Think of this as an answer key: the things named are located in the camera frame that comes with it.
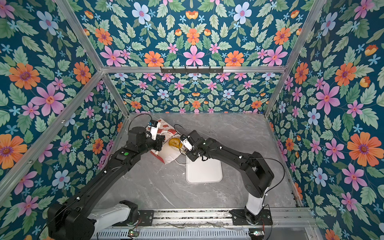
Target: white plate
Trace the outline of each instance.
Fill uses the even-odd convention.
[[[201,161],[201,157],[192,162],[186,157],[186,178],[188,183],[219,182],[223,179],[221,161],[209,158]]]

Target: vent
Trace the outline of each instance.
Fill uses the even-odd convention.
[[[129,229],[104,229],[98,234],[99,240],[130,239]],[[226,228],[198,228],[198,229],[141,229],[136,239],[250,239],[248,229],[230,230]]]

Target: orange flower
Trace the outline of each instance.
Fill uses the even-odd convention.
[[[24,141],[19,136],[12,139],[11,134],[0,135],[0,164],[2,169],[13,167],[13,162],[18,162],[23,156],[21,153],[27,151],[27,145],[21,144]]]
[[[367,161],[370,166],[376,166],[379,164],[377,157],[384,158],[384,150],[377,148],[381,146],[381,141],[377,137],[371,138],[371,135],[367,132],[361,132],[360,136],[355,133],[351,140],[348,142],[347,148],[351,150],[349,156],[353,160],[358,160],[358,164],[363,167],[367,166]]]
[[[277,31],[276,36],[273,38],[275,41],[275,44],[283,45],[286,41],[288,41],[288,38],[291,36],[291,29],[289,28],[282,28],[280,31]]]
[[[199,107],[201,107],[201,103],[200,103],[199,101],[194,101],[194,102],[192,103],[192,107],[198,109]]]
[[[376,46],[376,45],[369,45],[366,49],[365,49],[365,55],[366,56],[370,56],[372,54],[374,54],[379,48]]]
[[[175,35],[176,36],[181,36],[181,29],[176,29]]]
[[[295,187],[296,187],[296,190],[299,194],[300,199],[302,200],[303,199],[303,195],[302,195],[303,191],[301,190],[301,187],[299,187],[299,184],[297,182],[295,182]]]
[[[134,109],[140,109],[140,108],[141,108],[141,103],[138,103],[137,101],[132,101],[132,102],[131,102],[131,106],[132,106]]]
[[[76,68],[73,69],[73,73],[76,74],[77,81],[81,81],[81,84],[85,85],[91,78],[88,66],[84,65],[83,62],[75,63]]]
[[[233,51],[233,53],[228,53],[228,57],[225,58],[227,67],[240,67],[241,63],[244,62],[244,55],[239,53],[239,51]]]
[[[196,43],[200,41],[199,37],[200,37],[200,34],[197,32],[195,28],[191,28],[189,30],[189,33],[187,33],[187,38],[188,38],[187,40],[192,45],[196,45]]]
[[[371,80],[369,79],[368,76],[365,76],[360,80],[360,86],[362,86],[363,88],[368,88],[370,84],[371,84]]]
[[[99,139],[96,139],[96,140],[95,140],[95,143],[94,143],[92,146],[93,146],[92,151],[93,151],[95,154],[99,154],[99,153],[101,153],[101,150],[102,150],[103,147],[104,147],[104,143],[103,143],[103,141],[101,140],[101,138],[99,138]]]
[[[327,229],[325,231],[325,238],[327,240],[340,240],[339,236],[337,236],[332,229]]]
[[[98,38],[99,42],[103,43],[104,45],[112,45],[112,37],[111,34],[108,31],[104,31],[103,28],[96,29],[95,36]]]
[[[263,103],[261,101],[254,101],[251,106],[252,106],[252,108],[257,109],[257,108],[261,107],[262,104]]]
[[[154,51],[149,51],[144,55],[144,62],[148,64],[148,67],[162,67],[164,66],[164,59],[161,58],[159,53],[155,53]]]
[[[285,146],[287,147],[287,150],[288,150],[288,151],[292,151],[294,145],[295,145],[295,144],[293,143],[292,139],[287,138],[287,140],[285,141]]]
[[[309,73],[308,64],[301,63],[300,66],[297,67],[295,73],[295,82],[297,84],[302,84],[307,79],[307,74]]]
[[[120,123],[118,124],[118,132],[120,132],[121,126],[122,126],[122,122],[120,122]]]
[[[340,69],[337,69],[335,77],[335,82],[337,82],[337,85],[347,86],[349,84],[349,81],[352,81],[356,77],[356,67],[353,66],[353,63],[348,63],[346,65],[345,63],[341,65]]]
[[[186,11],[185,15],[187,16],[187,19],[197,19],[197,16],[199,15],[199,12],[197,11]]]
[[[297,15],[299,15],[299,10],[295,10],[295,11],[293,11],[292,13],[291,13],[291,18],[295,18],[295,17],[297,17]]]
[[[37,83],[40,82],[39,72],[36,69],[33,69],[33,66],[24,65],[23,63],[18,63],[17,68],[10,68],[9,79],[12,82],[16,82],[15,85],[19,88],[25,88],[27,90],[32,89],[32,87],[36,87]]]
[[[93,19],[93,13],[91,13],[90,11],[86,10],[84,12],[84,14],[89,18],[89,19]]]
[[[205,36],[209,36],[209,35],[211,35],[211,34],[212,34],[212,33],[211,33],[211,30],[209,30],[209,29],[207,29],[207,28],[204,30],[204,35],[205,35]]]

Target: marble floor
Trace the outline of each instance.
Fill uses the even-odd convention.
[[[153,114],[171,125],[182,125],[188,132],[197,130],[204,138],[214,138],[223,145],[240,152],[260,152],[264,157],[278,159],[278,153],[267,124],[261,114]],[[149,116],[136,118],[133,126],[143,126]],[[124,135],[118,148],[125,144]],[[185,156],[177,161],[185,163]],[[275,174],[272,185],[280,181],[281,165],[267,160]],[[146,153],[133,169],[120,178],[102,197],[96,209],[106,209],[121,200],[136,203],[144,208],[220,208],[244,207],[248,192],[240,173],[222,163],[223,179],[220,182],[190,184],[186,181],[185,166],[175,162],[163,164],[152,154]],[[295,207],[291,183],[283,182],[268,193],[265,203],[271,207]]]

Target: floral wall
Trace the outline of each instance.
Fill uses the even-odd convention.
[[[94,68],[52,1],[1,0],[0,38],[1,180]]]
[[[384,2],[326,6],[269,115],[327,240],[384,238]]]
[[[313,1],[78,4],[83,7],[78,19],[105,66],[279,66],[286,63]],[[306,57],[306,48],[300,54]],[[116,84],[130,111],[260,113],[279,76],[120,73]]]
[[[50,239],[43,230],[49,205],[65,202],[106,165],[122,119],[100,81],[3,203],[0,239]]]

